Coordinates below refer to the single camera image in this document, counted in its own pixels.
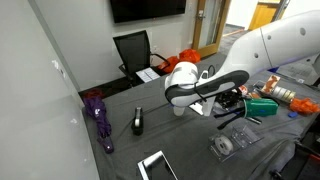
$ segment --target black table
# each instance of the black table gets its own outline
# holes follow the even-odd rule
[[[211,60],[198,63],[199,75],[212,61],[222,64],[224,59],[224,55],[217,54]],[[259,73],[247,84],[266,81],[270,75],[270,72]],[[262,140],[220,163],[208,150],[208,137],[218,133],[216,127],[233,115],[215,119],[200,116],[187,108],[183,116],[175,116],[164,97],[164,80],[165,77],[161,77],[104,100],[112,125],[111,138],[115,146],[112,154],[104,153],[96,141],[95,122],[86,118],[101,179],[140,179],[137,163],[159,150],[164,152],[180,180],[270,179],[269,171],[282,169],[294,154],[294,140],[304,135],[317,116],[299,115],[290,119],[287,116],[289,109],[281,106],[277,115],[261,118],[261,125],[252,124],[258,135],[264,137]],[[286,79],[280,80],[278,85],[296,91],[301,97],[319,97],[319,93],[309,87]],[[134,136],[130,125],[138,106],[147,114],[144,133]],[[245,123],[247,120],[239,119],[223,131],[231,131],[232,126]]]

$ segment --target white phone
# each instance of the white phone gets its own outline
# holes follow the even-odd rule
[[[162,151],[139,162],[138,168],[143,180],[178,180]]]
[[[202,112],[202,105],[199,104],[199,103],[194,103],[194,104],[191,104],[189,106],[192,110],[194,110],[195,112],[197,112],[198,114],[200,114],[201,116],[203,115],[203,112]]]

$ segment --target orange object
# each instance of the orange object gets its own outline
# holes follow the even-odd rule
[[[99,88],[93,88],[91,90],[88,90],[84,93],[84,98],[94,98],[94,97],[100,97],[101,99],[105,98],[106,95],[102,92]]]
[[[163,62],[158,65],[157,68],[165,73],[171,73],[174,67],[179,63],[179,59],[177,56],[171,56],[167,59],[167,61],[170,63],[170,65],[168,65],[167,62]]]
[[[264,87],[262,88],[262,91],[269,94],[271,92],[271,90],[274,88],[274,86],[277,84],[277,82],[279,81],[279,77],[272,75],[269,80],[266,82],[266,84],[264,85]]]
[[[290,109],[302,114],[320,112],[319,104],[313,103],[310,98],[305,98],[302,100],[293,98],[290,104]]]
[[[186,49],[179,53],[180,62],[187,61],[193,64],[200,62],[200,54],[194,49]]]
[[[259,94],[252,92],[249,94],[253,99],[260,99],[261,97],[259,96]]]
[[[242,95],[247,95],[248,94],[248,89],[244,85],[240,86],[239,89],[242,92]]]

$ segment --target television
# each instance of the television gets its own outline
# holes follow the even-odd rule
[[[110,0],[115,23],[184,14],[186,0]]]

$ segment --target office chair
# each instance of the office chair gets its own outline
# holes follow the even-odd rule
[[[135,74],[137,71],[150,67],[150,56],[155,55],[166,61],[168,66],[169,62],[159,54],[152,54],[150,51],[150,44],[147,32],[140,31],[132,34],[118,36],[113,38],[123,64],[119,69],[128,78],[130,85],[135,86],[142,81]],[[156,67],[151,67],[159,75],[163,75]]]

